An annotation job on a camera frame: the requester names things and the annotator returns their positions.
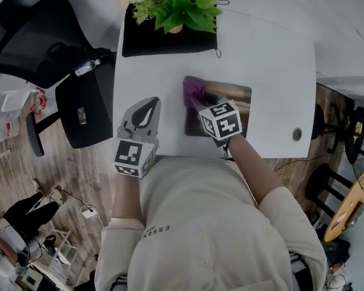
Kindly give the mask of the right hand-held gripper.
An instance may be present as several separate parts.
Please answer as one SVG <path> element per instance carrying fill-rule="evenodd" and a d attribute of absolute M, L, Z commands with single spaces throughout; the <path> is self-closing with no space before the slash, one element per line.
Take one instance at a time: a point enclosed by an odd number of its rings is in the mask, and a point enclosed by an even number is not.
<path fill-rule="evenodd" d="M 224 102 L 223 95 L 205 93 L 204 106 L 199 99 L 190 97 L 195 111 L 199 114 L 202 128 L 217 147 L 226 145 L 230 137 L 242 132 L 240 112 L 233 100 Z"/>

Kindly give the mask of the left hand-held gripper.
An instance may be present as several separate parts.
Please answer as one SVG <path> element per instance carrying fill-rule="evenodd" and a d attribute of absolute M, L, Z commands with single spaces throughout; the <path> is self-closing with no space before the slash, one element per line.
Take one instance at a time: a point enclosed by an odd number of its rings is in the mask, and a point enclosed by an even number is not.
<path fill-rule="evenodd" d="M 143 99 L 126 110 L 121 121 L 123 127 L 113 139 L 113 165 L 118 173 L 138 179 L 149 173 L 159 148 L 160 113 L 159 97 Z"/>

